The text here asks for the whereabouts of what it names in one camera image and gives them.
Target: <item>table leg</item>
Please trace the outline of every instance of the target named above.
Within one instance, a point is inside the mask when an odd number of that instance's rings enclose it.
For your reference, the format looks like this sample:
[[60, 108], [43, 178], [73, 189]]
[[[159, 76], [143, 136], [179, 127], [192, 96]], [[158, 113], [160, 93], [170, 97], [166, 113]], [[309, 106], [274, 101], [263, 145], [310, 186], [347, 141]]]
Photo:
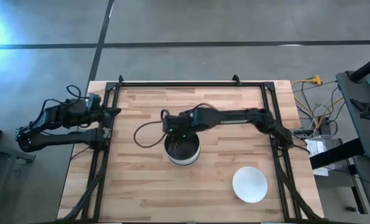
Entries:
[[312, 169], [327, 166], [353, 156], [363, 155], [364, 149], [359, 138], [346, 142], [326, 152], [319, 153], [310, 158]]

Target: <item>black metal frame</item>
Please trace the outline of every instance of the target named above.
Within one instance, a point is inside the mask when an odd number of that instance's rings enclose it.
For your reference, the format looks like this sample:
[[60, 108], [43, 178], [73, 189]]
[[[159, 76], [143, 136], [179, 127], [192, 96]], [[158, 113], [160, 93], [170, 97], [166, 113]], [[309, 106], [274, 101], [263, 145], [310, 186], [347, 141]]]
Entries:
[[[282, 124], [282, 119], [280, 116], [280, 110], [279, 110], [279, 105], [277, 101], [274, 82], [241, 82], [237, 75], [234, 75], [232, 80], [233, 82], [230, 82], [230, 81], [228, 82], [124, 82], [123, 77], [120, 76], [118, 82], [108, 82], [106, 84], [105, 97], [103, 99], [103, 103], [107, 104], [110, 92], [111, 90], [114, 90], [112, 107], [117, 106], [120, 87], [168, 87], [168, 86], [259, 87], [262, 92], [264, 108], [267, 110], [269, 110], [267, 91], [271, 92], [273, 110], [275, 112], [276, 120], [280, 122], [280, 124]], [[101, 207], [101, 202], [102, 202], [102, 196], [103, 196], [103, 186], [105, 183], [106, 167], [107, 167], [107, 161], [108, 161], [109, 150], [110, 150], [110, 139], [111, 138], [109, 138], [108, 140], [108, 147], [105, 149], [103, 153], [103, 159], [102, 159], [102, 164], [100, 168], [100, 171], [102, 171], [101, 173], [102, 178], [98, 181], [97, 199], [95, 201], [95, 209], [94, 209], [93, 217], [88, 218], [88, 209], [89, 209], [89, 199], [88, 199], [85, 205], [83, 206], [81, 219], [79, 220], [56, 220], [54, 223], [97, 223], [98, 222], [99, 214], [100, 214], [100, 207]], [[280, 145], [278, 144], [278, 141], [273, 136], [270, 136], [270, 142], [271, 142], [271, 149], [272, 149], [272, 155], [273, 155], [273, 163], [274, 163], [275, 171], [277, 175], [277, 184], [278, 184], [278, 190], [279, 190], [279, 195], [280, 195], [280, 203], [282, 206], [283, 219], [285, 222], [289, 222], [290, 220], [292, 221], [302, 220], [300, 206], [293, 195], [291, 195], [291, 197], [292, 197], [293, 207], [295, 211], [295, 218], [290, 218], [288, 204], [287, 204], [286, 191], [285, 191], [284, 183], [283, 183], [283, 176], [285, 175], [288, 177], [286, 179], [288, 184], [292, 184], [293, 186], [295, 186], [295, 181], [294, 181], [293, 172], [292, 172], [292, 165], [291, 165], [290, 157], [288, 154], [288, 148], [280, 147]], [[283, 161], [286, 167], [286, 174], [284, 174], [284, 171], [280, 165], [280, 158], [279, 158], [278, 150], [281, 150], [283, 153]], [[96, 178], [95, 173], [96, 173], [96, 168], [97, 168], [98, 154], [99, 154], [99, 151], [94, 150], [93, 156], [92, 156], [92, 162], [90, 166], [90, 172], [88, 176], [87, 188], [91, 186], [94, 178]]]

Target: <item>metal stand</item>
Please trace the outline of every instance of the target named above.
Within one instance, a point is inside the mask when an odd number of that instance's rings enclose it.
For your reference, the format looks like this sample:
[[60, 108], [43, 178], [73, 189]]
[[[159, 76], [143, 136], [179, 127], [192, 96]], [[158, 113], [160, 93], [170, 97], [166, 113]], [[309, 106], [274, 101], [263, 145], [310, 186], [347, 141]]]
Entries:
[[363, 155], [364, 149], [361, 141], [356, 138], [352, 141], [346, 142], [336, 148], [330, 149], [326, 152], [319, 153], [310, 158], [312, 169], [327, 166], [334, 162], [342, 161], [353, 156]]
[[9, 174], [13, 170], [16, 159], [24, 159], [28, 163], [33, 163], [35, 158], [36, 156], [0, 145], [0, 159], [6, 160], [4, 167], [0, 171], [0, 194], [9, 179]]

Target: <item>black table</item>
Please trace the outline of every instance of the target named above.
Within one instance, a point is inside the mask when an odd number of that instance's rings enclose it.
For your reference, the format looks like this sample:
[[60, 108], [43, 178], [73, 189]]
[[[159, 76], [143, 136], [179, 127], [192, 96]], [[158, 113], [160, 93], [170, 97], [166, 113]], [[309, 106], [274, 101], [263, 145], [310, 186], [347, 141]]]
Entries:
[[347, 73], [339, 73], [336, 77], [358, 138], [311, 157], [311, 165], [316, 169], [352, 157], [370, 205], [370, 120], [360, 118], [361, 112], [350, 101], [370, 102], [370, 85], [366, 82], [352, 82]]

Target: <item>wire bundle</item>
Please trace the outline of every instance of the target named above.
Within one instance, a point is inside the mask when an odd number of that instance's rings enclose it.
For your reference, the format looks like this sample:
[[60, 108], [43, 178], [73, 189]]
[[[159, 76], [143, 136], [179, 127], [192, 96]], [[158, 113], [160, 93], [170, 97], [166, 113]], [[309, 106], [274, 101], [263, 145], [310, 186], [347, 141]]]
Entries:
[[[332, 113], [333, 113], [333, 111], [334, 111], [334, 105], [335, 105], [335, 104], [337, 104], [337, 103], [339, 103], [339, 102], [343, 99], [343, 97], [340, 97], [340, 98], [338, 98], [337, 100], [333, 101], [333, 97], [335, 96], [335, 94], [337, 94], [337, 93], [339, 92], [338, 87], [337, 87], [337, 88], [335, 88], [335, 89], [333, 90], [333, 92], [332, 92], [331, 96], [330, 96], [328, 99], [326, 99], [322, 104], [320, 104], [320, 105], [316, 105], [313, 109], [311, 109], [311, 107], [310, 107], [310, 105], [309, 105], [309, 103], [308, 103], [308, 100], [307, 100], [307, 98], [306, 98], [306, 96], [305, 96], [305, 94], [304, 94], [304, 84], [305, 84], [306, 82], [315, 83], [315, 82], [314, 82], [313, 80], [311, 80], [311, 79], [306, 79], [306, 80], [296, 80], [296, 81], [294, 81], [294, 82], [292, 83], [292, 86], [293, 86], [294, 84], [296, 84], [296, 83], [302, 83], [302, 84], [301, 84], [301, 90], [294, 91], [294, 93], [295, 93], [295, 92], [298, 92], [298, 91], [301, 91], [301, 93], [302, 93], [302, 95], [303, 95], [303, 97], [304, 97], [304, 99], [305, 99], [305, 101], [306, 101], [306, 105], [305, 105], [301, 100], [299, 100], [299, 99], [295, 96], [295, 100], [296, 100], [300, 105], [302, 105], [302, 107], [304, 107], [304, 109], [300, 108], [299, 106], [297, 106], [297, 108], [298, 108], [301, 112], [303, 112], [304, 114], [306, 114], [307, 116], [309, 116], [309, 118], [300, 118], [300, 119], [312, 119], [312, 122], [311, 122], [310, 126], [308, 127], [308, 129], [311, 129], [311, 128], [312, 128], [312, 126], [313, 126], [313, 125], [315, 125], [315, 127], [314, 127], [314, 129], [313, 129], [313, 133], [315, 133], [315, 132], [316, 132], [316, 130], [318, 130], [318, 129], [321, 127], [322, 122], [323, 122], [323, 120], [324, 120], [324, 117], [325, 117], [325, 116], [329, 116], [329, 117], [330, 117], [330, 116], [332, 115]], [[329, 100], [331, 100], [331, 105], [330, 105], [330, 106], [325, 106], [326, 102], [328, 102]], [[337, 113], [337, 115], [336, 115], [335, 119], [329, 120], [329, 122], [328, 122], [328, 123], [334, 123], [334, 124], [336, 125], [336, 131], [334, 132], [334, 134], [333, 134], [333, 135], [335, 135], [335, 134], [338, 132], [338, 125], [337, 125], [336, 119], [338, 118], [338, 115], [339, 115], [339, 113], [340, 113], [341, 109], [343, 108], [343, 106], [344, 106], [344, 103], [341, 105], [341, 107], [340, 107], [340, 109], [339, 109], [339, 111], [338, 111], [338, 113]], [[323, 112], [323, 114], [322, 114], [322, 115], [319, 115], [319, 116], [315, 116], [316, 114], [318, 114], [318, 113], [321, 111], [322, 107], [325, 107], [325, 108], [326, 108], [326, 109], [325, 109], [325, 111]]]

